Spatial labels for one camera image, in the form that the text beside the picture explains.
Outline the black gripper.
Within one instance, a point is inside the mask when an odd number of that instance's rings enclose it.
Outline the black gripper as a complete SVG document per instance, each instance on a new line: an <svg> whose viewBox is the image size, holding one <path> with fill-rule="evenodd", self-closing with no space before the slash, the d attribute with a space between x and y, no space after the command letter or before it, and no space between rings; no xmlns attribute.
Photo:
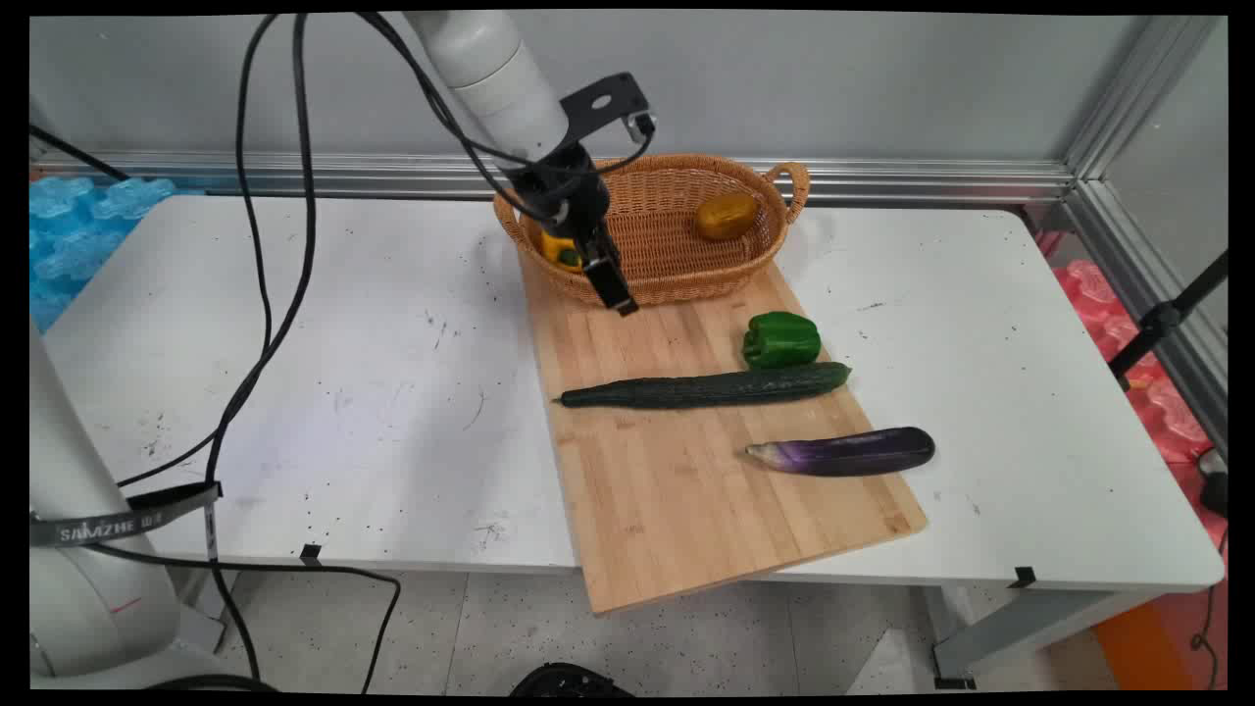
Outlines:
<svg viewBox="0 0 1255 706"><path fill-rule="evenodd" d="M607 232L610 193L584 145L566 145L538 161L538 169L511 167L508 179L522 202L547 223L547 231L574 242L581 271L605 308L619 316L635 313L622 272L622 256Z"/></svg>

